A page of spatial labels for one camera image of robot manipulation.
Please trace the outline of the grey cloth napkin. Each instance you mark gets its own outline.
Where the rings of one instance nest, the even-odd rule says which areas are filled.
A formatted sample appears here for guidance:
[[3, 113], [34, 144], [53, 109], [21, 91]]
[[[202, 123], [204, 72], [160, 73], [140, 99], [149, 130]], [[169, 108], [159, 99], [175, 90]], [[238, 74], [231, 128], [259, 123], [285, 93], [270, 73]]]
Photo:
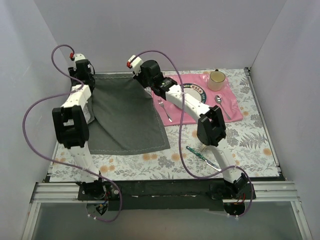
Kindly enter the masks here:
[[170, 148], [153, 98], [131, 74], [97, 74], [89, 108], [93, 155], [139, 155]]

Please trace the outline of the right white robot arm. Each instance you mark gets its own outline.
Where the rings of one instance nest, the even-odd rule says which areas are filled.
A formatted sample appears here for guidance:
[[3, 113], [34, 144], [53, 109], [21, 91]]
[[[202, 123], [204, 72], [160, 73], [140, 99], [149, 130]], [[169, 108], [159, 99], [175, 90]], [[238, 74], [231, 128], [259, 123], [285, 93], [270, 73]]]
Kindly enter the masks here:
[[155, 60], [143, 61], [140, 57], [129, 60], [127, 67], [132, 68], [134, 79], [144, 88], [151, 90], [162, 99], [174, 104], [197, 122], [197, 137], [209, 148], [217, 160], [226, 185], [227, 195], [232, 199], [240, 196], [253, 198], [254, 191], [250, 178], [236, 165], [226, 140], [226, 125], [222, 110], [218, 106], [209, 106], [188, 93], [182, 83], [164, 77]]

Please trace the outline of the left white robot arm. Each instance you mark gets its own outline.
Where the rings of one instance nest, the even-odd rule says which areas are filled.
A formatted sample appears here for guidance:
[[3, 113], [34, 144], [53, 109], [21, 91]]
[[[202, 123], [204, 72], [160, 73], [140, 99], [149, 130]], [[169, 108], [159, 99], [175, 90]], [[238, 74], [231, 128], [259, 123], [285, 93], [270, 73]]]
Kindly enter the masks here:
[[52, 118], [57, 141], [64, 146], [80, 167], [81, 182], [98, 179], [85, 170], [99, 174], [89, 150], [89, 123], [94, 115], [90, 110], [91, 96], [95, 89], [94, 72], [90, 61], [82, 54], [71, 57], [73, 67], [68, 68], [71, 79], [71, 93], [61, 107], [52, 110]]

